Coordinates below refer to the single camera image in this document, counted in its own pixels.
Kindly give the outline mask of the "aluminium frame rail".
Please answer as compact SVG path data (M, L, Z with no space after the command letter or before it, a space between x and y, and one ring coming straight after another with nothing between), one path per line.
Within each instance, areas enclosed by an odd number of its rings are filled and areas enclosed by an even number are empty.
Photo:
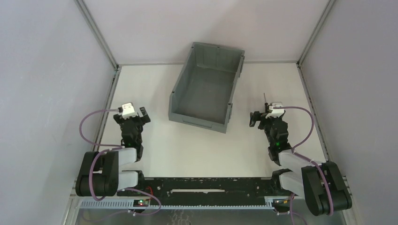
M315 129L317 131L320 143L321 143L321 147L322 147L322 151L323 154L325 156L326 161L329 161L332 159L332 157L330 156L330 153L328 151L328 147L326 145L325 142L325 135L322 131L322 127L320 126L319 123L319 119L318 119L318 114L317 114L317 109L316 109L316 105L315 105L315 101L314 101L314 96L311 93L311 89L308 86L308 77L305 75L304 70L303 70L303 65L305 63L306 58L308 57L312 46L314 45L319 33L321 32L330 12L332 11L334 5L335 5L336 0L329 0L327 1L326 6L324 7L322 14L320 16L320 18L318 19L299 59L296 62L296 66L300 75L300 79L306 94L306 98L308 101L308 104L310 106L310 111L314 117L314 122L315 122Z
M84 51L89 53L89 56L81 62L81 65L86 66L87 69L84 72L83 80L80 81L82 87L78 91L73 119L75 123L73 131L77 135L74 142L78 144L79 152L83 153L98 149L92 143L100 141L107 113L96 113L83 122L83 134L89 142L86 142L80 136L80 123L89 113L110 108L118 65L93 17L92 10L87 5L87 1L76 0L74 3L84 19L90 38L84 42ZM94 50L89 52L89 45L92 45Z

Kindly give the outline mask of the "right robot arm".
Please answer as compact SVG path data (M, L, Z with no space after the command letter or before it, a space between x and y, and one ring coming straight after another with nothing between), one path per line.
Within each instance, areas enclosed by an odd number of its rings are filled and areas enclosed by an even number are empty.
M258 124L264 131L270 159L282 170L274 171L277 187L305 199L315 216L332 215L352 207L352 198L336 163L320 162L297 152L298 145L288 141L288 123L283 120L286 107L278 105L265 112L250 113L249 126Z

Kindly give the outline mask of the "black yellow handled screwdriver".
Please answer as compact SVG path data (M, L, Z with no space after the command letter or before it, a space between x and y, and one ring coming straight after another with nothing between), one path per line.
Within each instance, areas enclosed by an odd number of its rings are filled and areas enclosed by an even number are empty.
M265 95L265 93L263 93L263 96L264 96L264 106L265 106L265 111L267 111L267 110L268 110L268 101L267 101L267 99L266 99L266 95Z

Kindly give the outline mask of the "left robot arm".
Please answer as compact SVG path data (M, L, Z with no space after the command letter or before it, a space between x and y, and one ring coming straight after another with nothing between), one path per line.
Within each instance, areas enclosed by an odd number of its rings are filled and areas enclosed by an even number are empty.
M119 189L137 185L139 173L136 171L128 172L128 181L120 183L122 176L119 168L142 158L142 133L144 125L151 121L144 107L136 111L132 103L123 104L111 111L121 130L121 142L104 144L105 150L102 151L86 152L75 185L78 196L90 196L96 201L115 195Z

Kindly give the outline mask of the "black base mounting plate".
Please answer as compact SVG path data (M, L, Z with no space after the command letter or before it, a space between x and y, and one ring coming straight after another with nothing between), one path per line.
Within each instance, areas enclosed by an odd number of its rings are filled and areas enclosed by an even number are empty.
M138 197L144 191L161 203L260 203L269 198L289 198L290 191L277 186L272 178L143 178L134 191L117 196Z

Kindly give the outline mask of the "grey plastic storage bin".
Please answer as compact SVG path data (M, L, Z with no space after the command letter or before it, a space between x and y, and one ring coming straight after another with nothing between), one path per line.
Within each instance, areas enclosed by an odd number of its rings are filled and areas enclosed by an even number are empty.
M235 47L192 43L169 96L169 120L226 133L244 60Z

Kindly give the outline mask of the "left aluminium frame rail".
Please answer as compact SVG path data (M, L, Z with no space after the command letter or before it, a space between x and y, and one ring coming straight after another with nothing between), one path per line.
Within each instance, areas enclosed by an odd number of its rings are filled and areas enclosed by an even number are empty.
M83 153L98 149L92 143L100 141L107 113L96 113L83 122L83 134L89 142L86 142L80 136L80 123L89 113L110 108L118 65L93 17L92 10L87 5L87 1L76 0L74 3L84 19L90 38L84 42L84 51L89 53L89 56L81 62L81 65L86 66L87 69L84 72L83 80L80 81L82 87L78 91L73 119L75 123L73 131L77 135L74 142L78 144L79 152ZM89 45L92 45L94 50L89 52Z

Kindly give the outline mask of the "right aluminium frame rail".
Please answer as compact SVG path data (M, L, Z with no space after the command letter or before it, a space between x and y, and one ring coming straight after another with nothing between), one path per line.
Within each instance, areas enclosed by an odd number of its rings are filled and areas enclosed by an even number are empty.
M303 65L305 63L306 58L308 57L312 46L314 45L319 33L321 32L330 12L332 11L334 5L335 5L336 0L329 0L327 1L326 6L324 7L322 14L320 16L320 18L318 19L299 59L296 62L296 66L300 75L300 79L306 94L306 98L308 101L308 104L310 106L310 111L314 117L314 122L315 122L315 129L317 131L320 143L321 143L321 147L322 147L322 151L323 154L325 156L326 161L329 161L332 159L332 157L330 156L330 153L328 151L328 147L326 145L325 142L325 135L322 131L322 127L320 126L319 123L319 119L318 119L318 114L317 114L317 109L316 109L316 105L315 105L315 101L314 101L314 96L311 93L311 89L308 86L308 77L305 75L304 70L303 70Z

